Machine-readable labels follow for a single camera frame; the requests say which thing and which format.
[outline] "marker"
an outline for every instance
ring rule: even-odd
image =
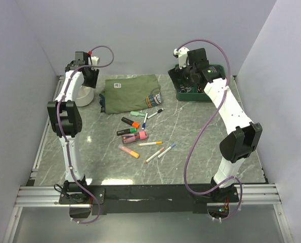
[[[166,154],[168,151],[170,151],[172,148],[176,146],[175,143],[173,143],[168,149],[166,149],[163,153],[161,153],[157,158],[161,158],[164,154]]]
[[[140,143],[138,146],[147,146],[147,145],[155,145],[155,144],[162,144],[161,141],[158,142],[151,142],[151,143]]]
[[[137,112],[137,111],[131,111],[130,115],[145,117],[146,114],[145,113],[141,113],[141,112]]]
[[[130,119],[125,118],[125,117],[122,117],[121,121],[123,121],[124,123],[129,124],[130,126],[133,126],[134,128],[139,128],[139,126],[140,126],[139,123],[136,123],[135,121],[130,120]]]
[[[136,132],[137,132],[137,128],[128,128],[128,129],[117,131],[116,134],[118,136],[120,136],[120,135],[123,135],[123,134],[136,133]]]
[[[152,156],[150,156],[150,158],[146,160],[146,164],[147,164],[150,160],[152,160],[153,158],[155,158],[155,157],[156,157],[160,152],[162,152],[164,149],[165,149],[165,148],[162,147],[160,150],[158,150],[158,151],[155,152]]]
[[[148,119],[149,119],[149,118],[152,118],[153,116],[157,115],[158,113],[161,113],[163,110],[164,110],[164,109],[159,109],[157,112],[155,112],[155,113],[153,113],[152,115],[150,115],[150,116],[148,117]]]
[[[146,113],[146,115],[145,115],[144,123],[142,124],[142,128],[141,128],[142,130],[144,130],[146,128],[147,116],[148,116],[148,113]]]
[[[131,149],[128,149],[127,147],[123,146],[122,144],[120,144],[120,145],[118,146],[118,148],[121,149],[122,151],[124,151],[124,152],[130,154],[131,156],[133,156],[133,157],[135,157],[135,158],[139,158],[139,156],[140,156],[138,153],[132,151]]]

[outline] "white wall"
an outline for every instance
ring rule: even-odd
[[[237,77],[259,152],[301,242],[301,0],[277,0]]]
[[[109,45],[103,74],[167,73],[173,50],[194,38],[217,42],[237,74],[276,0],[16,0],[57,74],[77,50]],[[190,48],[203,47],[193,44]],[[225,64],[206,45],[211,63]],[[99,51],[101,62],[110,54]]]
[[[13,0],[0,0],[0,242],[29,178],[56,75]]]

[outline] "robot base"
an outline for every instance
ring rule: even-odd
[[[212,184],[189,184],[192,190],[206,191]],[[239,202],[237,189],[232,185],[218,189],[205,196],[191,194],[184,184],[178,185],[101,185],[85,186],[102,205],[102,215],[112,213],[156,213],[156,212],[193,212],[207,214],[207,203],[224,203],[228,197],[230,203]],[[90,204],[69,200],[60,196],[59,204]],[[97,214],[98,206],[93,202],[92,215]]]

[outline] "white bowl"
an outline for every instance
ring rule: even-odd
[[[78,90],[76,105],[78,107],[86,106],[94,99],[94,89],[90,87],[81,86]]]

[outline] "folded t-shirt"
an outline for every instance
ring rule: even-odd
[[[107,79],[100,93],[101,112],[121,113],[161,104],[160,86],[154,74]]]

